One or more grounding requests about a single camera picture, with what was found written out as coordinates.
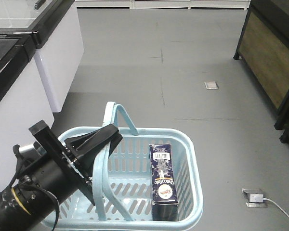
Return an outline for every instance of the gray floor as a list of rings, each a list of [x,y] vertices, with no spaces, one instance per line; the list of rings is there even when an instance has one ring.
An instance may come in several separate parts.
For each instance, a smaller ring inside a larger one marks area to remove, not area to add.
[[[245,206],[261,188],[289,212],[289,146],[251,74],[232,59],[244,10],[79,9],[85,54],[53,131],[99,126],[105,104],[137,127],[175,128],[194,143],[204,195],[197,231],[289,231],[273,205]],[[214,80],[220,90],[206,90]]]

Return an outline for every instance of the basket handle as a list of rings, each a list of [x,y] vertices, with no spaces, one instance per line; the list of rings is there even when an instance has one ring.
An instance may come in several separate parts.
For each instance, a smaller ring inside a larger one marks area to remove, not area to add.
[[[116,104],[116,102],[108,102],[106,104],[105,115],[103,119],[103,127],[108,124],[113,124],[118,127],[118,113],[120,112],[122,117],[124,118],[126,124],[129,126],[131,130],[131,134],[134,136],[138,136],[138,131],[132,122],[130,116],[126,112],[125,108],[121,104]]]
[[[131,118],[127,114],[126,110],[121,104],[116,104],[115,102],[108,102],[105,109],[103,127],[112,123],[118,126],[117,111],[120,111],[124,120],[128,124],[131,134],[138,135],[138,131],[131,121]],[[103,202],[103,192],[107,199],[114,205],[114,207],[121,213],[127,221],[132,221],[128,210],[122,204],[122,202],[114,195],[108,178],[108,157],[109,157],[110,143],[107,144],[97,155],[94,161],[93,167],[93,196],[96,206],[96,211],[99,220],[106,220],[105,207]]]

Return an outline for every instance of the power plug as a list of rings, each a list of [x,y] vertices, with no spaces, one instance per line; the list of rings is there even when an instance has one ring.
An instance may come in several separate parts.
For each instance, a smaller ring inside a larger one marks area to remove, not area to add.
[[[263,203],[263,193],[248,193],[250,203]]]

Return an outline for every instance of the logo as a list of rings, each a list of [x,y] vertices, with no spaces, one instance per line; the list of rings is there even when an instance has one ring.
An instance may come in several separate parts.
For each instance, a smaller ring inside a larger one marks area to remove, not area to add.
[[[158,195],[162,199],[169,199],[172,196],[172,188],[167,184],[162,184],[158,188]]]

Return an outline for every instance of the robotic arm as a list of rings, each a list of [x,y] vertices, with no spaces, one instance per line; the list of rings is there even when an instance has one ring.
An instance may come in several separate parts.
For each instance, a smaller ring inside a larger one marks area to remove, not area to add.
[[[68,138],[65,146],[41,120],[29,128],[37,142],[13,152],[16,173],[0,192],[0,231],[28,231],[79,189],[94,204],[92,169],[95,157],[110,142],[110,154],[122,140],[110,124],[97,131]]]

